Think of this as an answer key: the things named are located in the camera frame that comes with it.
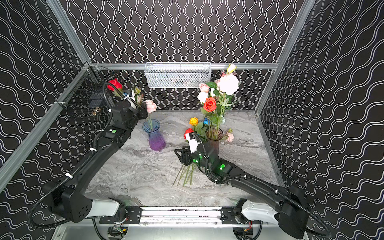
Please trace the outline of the pale pink flower spray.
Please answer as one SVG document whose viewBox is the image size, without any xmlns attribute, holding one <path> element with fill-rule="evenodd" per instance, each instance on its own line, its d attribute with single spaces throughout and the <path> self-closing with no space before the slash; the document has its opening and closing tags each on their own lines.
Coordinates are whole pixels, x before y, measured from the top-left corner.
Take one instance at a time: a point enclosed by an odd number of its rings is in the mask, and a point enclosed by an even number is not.
<svg viewBox="0 0 384 240">
<path fill-rule="evenodd" d="M 157 110 L 157 105 L 153 100 L 144 100 L 144 95 L 141 94 L 141 89 L 139 87 L 134 88 L 135 101 L 139 107 L 146 109 L 147 111 L 147 121 L 149 122 L 149 128 L 151 131 L 154 130 L 152 113 Z"/>
</svg>

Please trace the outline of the orange red rose stem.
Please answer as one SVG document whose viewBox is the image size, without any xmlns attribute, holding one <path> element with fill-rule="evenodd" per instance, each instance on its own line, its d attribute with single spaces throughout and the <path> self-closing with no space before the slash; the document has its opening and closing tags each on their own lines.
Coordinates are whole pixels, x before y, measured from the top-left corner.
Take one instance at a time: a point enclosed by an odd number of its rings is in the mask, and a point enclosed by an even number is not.
<svg viewBox="0 0 384 240">
<path fill-rule="evenodd" d="M 206 99 L 203 109 L 206 112 L 206 118 L 210 121 L 211 128 L 217 128 L 218 114 L 217 114 L 217 101 L 214 97 Z"/>
</svg>

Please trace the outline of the pink flower spray stem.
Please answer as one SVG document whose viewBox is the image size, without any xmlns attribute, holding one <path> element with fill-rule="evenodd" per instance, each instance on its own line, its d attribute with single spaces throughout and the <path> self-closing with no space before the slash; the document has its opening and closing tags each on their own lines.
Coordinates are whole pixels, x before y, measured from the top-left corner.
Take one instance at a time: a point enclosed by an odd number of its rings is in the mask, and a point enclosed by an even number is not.
<svg viewBox="0 0 384 240">
<path fill-rule="evenodd" d="M 204 105 L 209 97 L 214 97 L 217 101 L 218 124 L 217 129 L 224 122 L 225 112 L 234 105 L 233 96 L 239 89 L 240 81 L 235 73 L 237 66 L 230 64 L 226 71 L 222 71 L 220 78 L 207 83 L 201 83 L 200 93 L 197 96 L 199 102 Z"/>
</svg>

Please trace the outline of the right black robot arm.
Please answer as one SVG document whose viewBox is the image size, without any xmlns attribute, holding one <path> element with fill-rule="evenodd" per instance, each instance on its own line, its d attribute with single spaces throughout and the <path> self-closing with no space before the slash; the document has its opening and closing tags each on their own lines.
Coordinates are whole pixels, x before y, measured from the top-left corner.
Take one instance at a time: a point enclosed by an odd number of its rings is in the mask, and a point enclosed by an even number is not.
<svg viewBox="0 0 384 240">
<path fill-rule="evenodd" d="M 198 169 L 214 184 L 230 184 L 262 200 L 272 208 L 273 220 L 289 236 L 301 239 L 305 233 L 329 239 L 332 234 L 327 225 L 310 211 L 307 200 L 296 187 L 280 187 L 252 176 L 235 164 L 220 158 L 213 151 L 198 149 L 192 153 L 189 147 L 176 149 L 181 164 L 196 164 Z"/>
</svg>

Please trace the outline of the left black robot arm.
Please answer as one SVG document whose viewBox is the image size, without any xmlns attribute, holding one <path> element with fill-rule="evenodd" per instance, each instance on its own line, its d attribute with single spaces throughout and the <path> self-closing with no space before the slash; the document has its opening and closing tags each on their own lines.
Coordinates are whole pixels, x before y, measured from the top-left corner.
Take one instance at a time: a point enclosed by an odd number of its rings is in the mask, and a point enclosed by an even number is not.
<svg viewBox="0 0 384 240">
<path fill-rule="evenodd" d="M 127 218 L 124 202 L 115 199 L 92 200 L 84 196 L 84 192 L 104 163 L 131 138 L 138 121 L 147 117 L 146 103 L 135 108 L 130 100 L 115 104 L 110 115 L 113 123 L 96 136 L 90 152 L 59 181 L 45 184 L 45 194 L 28 212 L 28 225 L 33 229 L 49 229 L 67 222 L 79 223 L 84 219 L 102 216 L 112 218 L 117 224 L 124 222 Z M 33 215 L 41 203 L 63 220 L 48 225 L 35 223 Z"/>
</svg>

